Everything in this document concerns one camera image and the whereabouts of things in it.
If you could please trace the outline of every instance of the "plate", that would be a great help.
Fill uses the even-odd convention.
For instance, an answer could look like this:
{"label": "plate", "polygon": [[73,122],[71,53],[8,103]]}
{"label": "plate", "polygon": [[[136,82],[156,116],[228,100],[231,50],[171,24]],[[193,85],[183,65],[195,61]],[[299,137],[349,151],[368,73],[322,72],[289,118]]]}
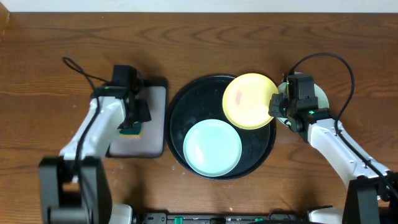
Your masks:
{"label": "plate", "polygon": [[278,89],[266,76],[257,73],[241,75],[224,92],[225,116],[239,128],[261,128],[273,119],[268,115],[268,107],[274,93],[278,93]]}
{"label": "plate", "polygon": [[217,119],[195,124],[184,139],[183,151],[189,166],[201,175],[217,177],[238,164],[242,154],[239,134]]}

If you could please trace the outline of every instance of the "sponge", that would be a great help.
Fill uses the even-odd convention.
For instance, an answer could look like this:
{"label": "sponge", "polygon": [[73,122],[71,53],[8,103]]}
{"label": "sponge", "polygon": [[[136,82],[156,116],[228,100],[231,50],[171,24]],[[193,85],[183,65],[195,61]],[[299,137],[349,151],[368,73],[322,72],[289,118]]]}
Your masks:
{"label": "sponge", "polygon": [[134,124],[131,128],[122,129],[119,133],[122,138],[139,139],[142,134],[142,123]]}

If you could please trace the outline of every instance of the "wood grain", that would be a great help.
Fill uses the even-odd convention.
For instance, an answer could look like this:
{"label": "wood grain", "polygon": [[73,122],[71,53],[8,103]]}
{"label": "wood grain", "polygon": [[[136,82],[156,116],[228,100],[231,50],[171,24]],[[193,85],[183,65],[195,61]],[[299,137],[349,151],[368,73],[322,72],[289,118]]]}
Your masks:
{"label": "wood grain", "polygon": [[[0,45],[0,223],[40,223],[37,166],[66,145],[88,110],[90,88],[64,66],[111,78],[114,64],[166,77],[171,97],[210,73],[281,74],[302,57],[333,52],[351,64],[355,95],[342,117],[375,159],[398,169],[398,16],[394,14],[13,13]],[[339,61],[319,57],[314,75],[338,111],[350,86]],[[104,161],[113,200],[140,211],[267,213],[343,208],[346,189],[320,153],[277,125],[258,170],[232,181],[199,178],[168,147],[158,159]]]}
{"label": "wood grain", "polygon": [[9,16],[10,16],[10,13],[0,2],[0,43],[1,43],[2,37],[6,33],[5,30],[6,30]]}

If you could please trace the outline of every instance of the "cable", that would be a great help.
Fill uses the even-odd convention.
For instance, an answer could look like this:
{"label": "cable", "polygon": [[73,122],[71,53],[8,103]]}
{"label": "cable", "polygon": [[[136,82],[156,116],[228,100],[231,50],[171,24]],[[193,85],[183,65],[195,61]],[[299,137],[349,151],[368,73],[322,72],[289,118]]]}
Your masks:
{"label": "cable", "polygon": [[80,73],[80,74],[84,75],[86,78],[89,77],[89,78],[94,78],[94,79],[99,80],[99,81],[102,81],[102,82],[108,82],[108,83],[110,82],[110,81],[105,80],[105,79],[103,79],[103,78],[96,77],[96,76],[94,76],[94,75],[89,75],[89,74],[85,73],[85,71],[84,71],[76,62],[74,62],[72,59],[70,59],[70,58],[68,58],[68,57],[62,57],[62,61],[63,61],[63,62],[65,63],[65,65],[67,65],[70,69],[76,71],[77,73]]}
{"label": "cable", "polygon": [[339,135],[339,137],[341,138],[341,140],[365,163],[365,166],[368,166],[371,170],[373,170],[373,172],[375,172],[380,179],[386,184],[386,186],[390,189],[390,191],[392,192],[392,194],[396,197],[396,199],[398,199],[398,192],[397,190],[387,181],[387,179],[384,177],[384,175],[377,170],[372,164],[371,164],[371,160],[367,160],[364,156],[362,156],[362,154],[360,154],[345,138],[344,136],[341,134],[341,130],[338,129],[338,121],[340,120],[341,115],[343,114],[344,110],[346,109],[349,101],[351,100],[351,98],[354,95],[354,88],[355,88],[355,80],[354,80],[354,72],[351,69],[350,65],[348,64],[348,62],[340,57],[337,54],[333,54],[333,53],[317,53],[317,54],[312,54],[309,56],[306,56],[305,58],[301,59],[300,61],[298,61],[293,67],[292,69],[290,69],[289,71],[289,75],[293,75],[294,74],[294,70],[298,67],[298,65],[300,65],[303,61],[310,59],[312,57],[317,57],[317,56],[331,56],[334,58],[339,59],[341,62],[343,62],[348,71],[349,71],[349,75],[351,76],[351,92],[349,93],[348,99],[346,101],[346,103],[344,104],[344,106],[342,107],[341,111],[338,113],[337,119],[335,120],[335,130],[336,133]]}
{"label": "cable", "polygon": [[79,74],[82,74],[86,80],[88,81],[88,83],[90,84],[91,89],[93,90],[93,94],[94,97],[96,98],[97,101],[97,107],[95,109],[95,113],[94,116],[91,118],[90,122],[87,124],[85,130],[83,131],[83,133],[80,136],[79,141],[77,142],[77,147],[76,147],[76,155],[75,155],[75,161],[73,163],[73,171],[76,172],[77,171],[77,166],[79,164],[79,159],[80,159],[80,154],[81,154],[81,149],[83,147],[83,143],[85,141],[85,137],[87,135],[87,132],[90,130],[91,125],[93,125],[96,117],[99,115],[100,111],[101,111],[101,105],[100,105],[100,99],[98,98],[98,95],[95,93],[95,86],[93,81],[90,80],[90,78],[94,78],[97,80],[101,80],[103,82],[109,82],[105,79],[102,78],[98,78],[95,77],[93,75],[89,75],[87,74],[76,62],[74,62],[72,59],[68,58],[68,57],[62,57],[62,61],[64,62],[65,65],[67,65],[69,68],[71,68],[72,70],[76,71]]}

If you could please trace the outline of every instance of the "round black tray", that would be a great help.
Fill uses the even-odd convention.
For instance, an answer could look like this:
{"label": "round black tray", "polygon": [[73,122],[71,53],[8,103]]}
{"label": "round black tray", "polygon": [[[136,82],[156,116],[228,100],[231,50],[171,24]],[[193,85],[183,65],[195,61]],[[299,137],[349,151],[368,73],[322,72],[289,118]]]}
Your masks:
{"label": "round black tray", "polygon": [[[232,75],[211,75],[194,80],[175,95],[166,112],[166,141],[174,157],[186,169],[207,179],[231,180],[248,175],[265,161],[274,146],[275,119],[262,128],[245,130],[231,124],[224,115],[224,91],[235,78]],[[207,177],[195,172],[183,154],[185,135],[193,125],[206,119],[227,122],[238,132],[242,142],[242,155],[238,164],[219,177]]]}

